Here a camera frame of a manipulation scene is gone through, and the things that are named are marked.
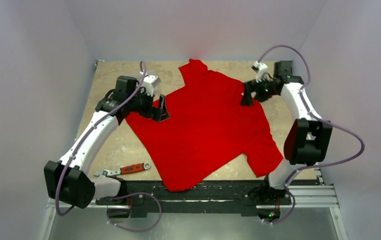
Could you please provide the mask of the red t-shirt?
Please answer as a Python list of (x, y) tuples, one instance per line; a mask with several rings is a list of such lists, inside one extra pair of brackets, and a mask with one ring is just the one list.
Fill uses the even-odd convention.
[(256, 177), (272, 172), (283, 156), (261, 104), (241, 105), (244, 84), (198, 59), (179, 70), (184, 86), (166, 96), (168, 119), (126, 118), (166, 188), (191, 189), (242, 154)]

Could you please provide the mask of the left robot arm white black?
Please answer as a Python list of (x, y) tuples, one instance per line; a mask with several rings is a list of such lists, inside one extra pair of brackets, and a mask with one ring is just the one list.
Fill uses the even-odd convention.
[(124, 180), (104, 172), (90, 178), (88, 172), (108, 137), (129, 114), (138, 113), (156, 122), (169, 118), (165, 95), (161, 94), (158, 105), (153, 105), (160, 82), (153, 74), (144, 74), (141, 80), (119, 76), (115, 87), (97, 103), (89, 124), (73, 146), (58, 161), (47, 162), (43, 169), (46, 188), (58, 215), (66, 214), (60, 203), (84, 209), (93, 200), (109, 198), (116, 205), (127, 200)]

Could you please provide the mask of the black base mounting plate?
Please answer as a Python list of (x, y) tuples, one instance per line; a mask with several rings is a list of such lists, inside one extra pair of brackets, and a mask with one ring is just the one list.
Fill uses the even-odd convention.
[(205, 180), (191, 189), (171, 192), (160, 180), (127, 180), (126, 199), (99, 199), (97, 205), (113, 209), (131, 207), (131, 217), (148, 213), (240, 214), (243, 217), (278, 219), (280, 209), (292, 205), (290, 194), (262, 196), (263, 180)]

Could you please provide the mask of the red handled adjustable wrench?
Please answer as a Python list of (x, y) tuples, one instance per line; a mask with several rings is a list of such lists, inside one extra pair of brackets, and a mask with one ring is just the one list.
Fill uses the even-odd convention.
[(105, 177), (113, 177), (118, 175), (128, 175), (146, 171), (151, 168), (151, 164), (149, 162), (137, 163), (133, 165), (124, 166), (114, 170), (108, 170), (103, 168), (101, 171), (94, 172), (93, 175), (95, 177), (105, 176)]

